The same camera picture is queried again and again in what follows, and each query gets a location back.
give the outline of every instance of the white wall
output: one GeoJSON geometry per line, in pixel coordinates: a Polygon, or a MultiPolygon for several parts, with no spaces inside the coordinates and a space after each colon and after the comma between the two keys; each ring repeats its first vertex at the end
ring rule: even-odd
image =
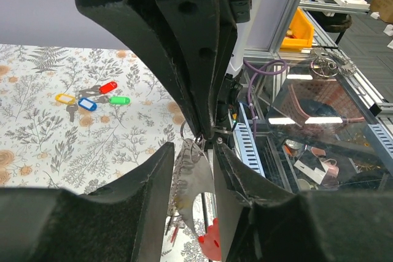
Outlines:
{"type": "Polygon", "coordinates": [[[126,48],[74,0],[0,0],[0,44],[126,48]]]}

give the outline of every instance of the pink object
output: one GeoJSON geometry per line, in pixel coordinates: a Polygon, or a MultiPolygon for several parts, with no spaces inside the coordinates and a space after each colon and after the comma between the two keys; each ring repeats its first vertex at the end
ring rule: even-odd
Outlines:
{"type": "Polygon", "coordinates": [[[204,236],[198,237],[202,253],[210,260],[221,261],[219,220],[215,218],[204,236]]]}
{"type": "Polygon", "coordinates": [[[313,153],[314,156],[321,156],[321,157],[326,156],[326,152],[323,149],[317,147],[312,147],[311,153],[313,153]]]}
{"type": "Polygon", "coordinates": [[[328,170],[326,171],[327,172],[326,175],[337,178],[338,172],[340,171],[340,168],[337,167],[337,161],[334,159],[328,159],[322,163],[324,163],[328,167],[328,170]]]}

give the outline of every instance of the cable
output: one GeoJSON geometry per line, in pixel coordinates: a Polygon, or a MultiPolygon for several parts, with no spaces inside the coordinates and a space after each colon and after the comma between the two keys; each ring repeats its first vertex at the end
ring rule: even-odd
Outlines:
{"type": "Polygon", "coordinates": [[[258,119],[258,116],[256,116],[255,112],[254,112],[254,105],[252,104],[252,99],[251,99],[251,90],[252,90],[252,84],[254,83],[255,78],[258,75],[267,75],[267,76],[274,76],[274,75],[279,75],[283,72],[285,72],[288,68],[288,64],[286,61],[284,60],[273,60],[270,61],[267,64],[264,64],[261,68],[257,69],[256,67],[251,66],[251,64],[246,61],[243,60],[243,63],[246,67],[248,67],[249,69],[252,69],[255,74],[251,77],[249,85],[248,85],[248,89],[247,89],[247,101],[248,101],[248,108],[250,109],[251,112],[251,117],[252,117],[252,135],[254,137],[254,140],[256,139],[256,135],[257,135],[257,124],[256,124],[256,120],[258,119]],[[268,66],[271,66],[273,64],[276,63],[282,63],[282,69],[275,71],[275,72],[266,72],[264,71],[268,66]]]}

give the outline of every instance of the green key tag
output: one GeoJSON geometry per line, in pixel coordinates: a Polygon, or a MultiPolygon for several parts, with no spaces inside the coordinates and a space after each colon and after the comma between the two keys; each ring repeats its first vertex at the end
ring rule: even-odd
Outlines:
{"type": "Polygon", "coordinates": [[[131,102],[130,98],[126,98],[125,96],[113,96],[109,99],[111,104],[129,104],[131,102]]]}

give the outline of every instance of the metal part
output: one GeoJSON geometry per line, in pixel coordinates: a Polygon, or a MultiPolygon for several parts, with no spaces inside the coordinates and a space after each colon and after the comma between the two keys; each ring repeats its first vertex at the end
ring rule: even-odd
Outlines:
{"type": "Polygon", "coordinates": [[[292,141],[290,139],[287,139],[285,141],[285,145],[288,146],[291,150],[299,151],[300,149],[305,149],[307,148],[307,145],[305,146],[304,144],[301,144],[296,141],[292,141]]]}
{"type": "Polygon", "coordinates": [[[185,139],[184,138],[184,126],[185,126],[186,123],[187,123],[187,121],[184,120],[183,123],[180,126],[180,138],[183,139],[183,140],[185,139]]]}
{"type": "Polygon", "coordinates": [[[217,133],[221,133],[221,134],[229,134],[229,135],[232,134],[232,131],[230,131],[230,130],[224,130],[224,129],[220,129],[220,128],[216,128],[216,127],[213,128],[213,131],[217,132],[217,133]]]}
{"type": "Polygon", "coordinates": [[[69,121],[72,123],[75,119],[75,112],[79,109],[77,104],[68,104],[66,111],[69,113],[69,121]]]}
{"type": "Polygon", "coordinates": [[[343,7],[334,0],[300,0],[299,7],[308,11],[348,13],[351,15],[363,15],[369,11],[369,9],[343,7]]]}
{"type": "MultiPolygon", "coordinates": [[[[209,160],[209,164],[210,164],[212,171],[213,171],[213,158],[214,158],[213,154],[214,154],[213,149],[212,148],[209,149],[208,150],[208,160],[209,160]]],[[[216,217],[218,217],[217,206],[216,206],[216,196],[211,195],[210,201],[211,201],[211,208],[212,208],[212,212],[213,212],[213,218],[216,218],[216,217]]]]}
{"type": "Polygon", "coordinates": [[[356,65],[349,59],[343,58],[335,52],[328,52],[321,48],[313,48],[310,54],[314,61],[311,69],[321,77],[334,77],[340,71],[343,75],[354,75],[356,65]]]}
{"type": "Polygon", "coordinates": [[[391,176],[390,173],[384,173],[383,174],[382,179],[381,179],[381,183],[379,184],[379,187],[378,187],[378,191],[384,191],[385,190],[385,186],[386,186],[387,180],[389,179],[390,176],[391,176]]]}
{"type": "Polygon", "coordinates": [[[378,116],[379,118],[389,118],[393,117],[393,104],[389,102],[382,102],[379,104],[374,104],[370,108],[370,112],[374,116],[378,116]]]}
{"type": "Polygon", "coordinates": [[[263,52],[255,49],[246,49],[244,51],[244,59],[251,64],[263,65],[271,60],[279,59],[278,53],[263,52]]]}
{"type": "MultiPolygon", "coordinates": [[[[240,105],[240,112],[243,114],[243,117],[246,118],[243,105],[240,105]]],[[[248,122],[245,121],[244,123],[238,123],[233,135],[237,142],[236,146],[239,148],[243,163],[261,176],[265,176],[265,171],[263,170],[257,146],[248,122]]]]}

